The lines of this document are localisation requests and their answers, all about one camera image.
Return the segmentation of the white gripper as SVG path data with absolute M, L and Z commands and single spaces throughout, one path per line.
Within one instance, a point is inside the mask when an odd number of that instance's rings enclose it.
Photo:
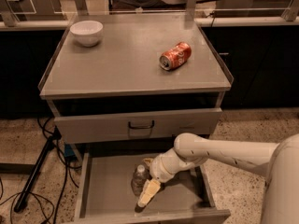
M 158 155 L 156 158 L 145 158 L 143 162 L 149 168 L 150 175 L 154 178 L 147 180 L 137 201 L 139 207 L 146 207 L 150 200 L 158 193 L 161 183 L 171 180 L 176 174 L 177 161 L 174 157 Z

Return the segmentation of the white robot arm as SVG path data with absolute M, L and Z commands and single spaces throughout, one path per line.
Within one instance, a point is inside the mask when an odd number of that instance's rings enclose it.
M 261 143 L 209 140 L 182 133 L 172 148 L 149 161 L 151 180 L 137 205 L 147 206 L 163 183 L 208 159 L 265 178 L 260 224 L 299 224 L 299 134 L 279 143 Z

